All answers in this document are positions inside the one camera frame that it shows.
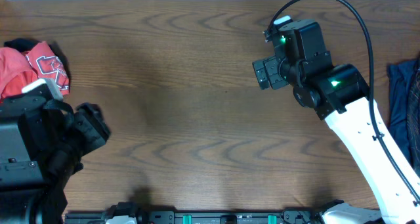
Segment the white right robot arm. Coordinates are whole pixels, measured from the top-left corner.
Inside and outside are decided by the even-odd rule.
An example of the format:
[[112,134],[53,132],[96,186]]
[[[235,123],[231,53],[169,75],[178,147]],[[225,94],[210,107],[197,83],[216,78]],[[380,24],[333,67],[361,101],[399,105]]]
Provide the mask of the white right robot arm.
[[320,223],[418,223],[419,178],[383,124],[369,87],[351,64],[317,56],[291,64],[275,56],[252,63],[261,89],[291,85],[297,102],[342,140],[378,203],[378,210],[336,201],[316,214]]

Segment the red printed t-shirt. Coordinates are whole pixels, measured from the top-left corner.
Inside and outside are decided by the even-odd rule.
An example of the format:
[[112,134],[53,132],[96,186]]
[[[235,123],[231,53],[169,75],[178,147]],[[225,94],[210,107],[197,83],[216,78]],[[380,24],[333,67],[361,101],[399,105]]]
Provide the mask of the red printed t-shirt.
[[38,79],[52,79],[62,95],[70,93],[68,59],[57,43],[39,43],[30,51],[1,46],[1,100],[19,95]]

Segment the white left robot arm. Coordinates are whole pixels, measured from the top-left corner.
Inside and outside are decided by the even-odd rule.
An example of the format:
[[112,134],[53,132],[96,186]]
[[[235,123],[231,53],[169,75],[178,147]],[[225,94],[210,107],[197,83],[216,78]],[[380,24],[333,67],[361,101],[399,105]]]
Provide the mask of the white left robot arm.
[[96,104],[39,97],[1,105],[1,222],[61,223],[64,188],[110,130]]

